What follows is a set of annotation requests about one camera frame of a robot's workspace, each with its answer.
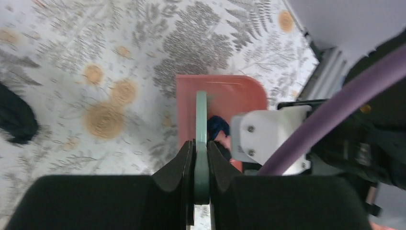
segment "dark blue cloth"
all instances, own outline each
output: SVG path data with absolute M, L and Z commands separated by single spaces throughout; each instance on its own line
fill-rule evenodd
M 212 116 L 209 120 L 207 120 L 209 141 L 216 139 L 220 131 L 223 131 L 226 137 L 230 135 L 230 126 L 224 119 L 219 116 Z

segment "flower pattern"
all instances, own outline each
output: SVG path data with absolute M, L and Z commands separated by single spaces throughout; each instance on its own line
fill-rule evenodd
M 0 138 L 0 228 L 39 176 L 170 161 L 177 74 L 251 76 L 273 109 L 317 64 L 280 0 L 4 0 L 0 15 L 0 81 L 41 126 L 21 148 Z M 194 229 L 210 229 L 209 213 L 196 207 Z

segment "pink container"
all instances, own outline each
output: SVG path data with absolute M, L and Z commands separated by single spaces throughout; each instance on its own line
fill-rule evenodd
M 267 109 L 267 95 L 261 84 L 242 75 L 178 75 L 176 101 L 178 108 L 179 147 L 195 138 L 196 92 L 207 92 L 207 118 L 218 115 L 229 124 L 239 113 Z M 233 161 L 241 170 L 241 163 Z

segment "screw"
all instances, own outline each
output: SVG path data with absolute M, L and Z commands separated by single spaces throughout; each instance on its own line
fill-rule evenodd
M 251 149 L 250 151 L 248 151 L 248 155 L 250 157 L 253 157 L 255 155 L 255 151 L 253 149 Z

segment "gray leaf pattern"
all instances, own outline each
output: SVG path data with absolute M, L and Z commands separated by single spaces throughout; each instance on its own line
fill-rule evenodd
M 42 175 L 152 174 L 173 159 L 178 74 L 247 75 L 270 109 L 294 100 L 317 60 L 281 12 L 280 0 L 0 3 L 0 81 L 40 123 L 28 145 L 0 140 L 0 228 Z M 193 229 L 210 229 L 209 207 L 195 214 Z

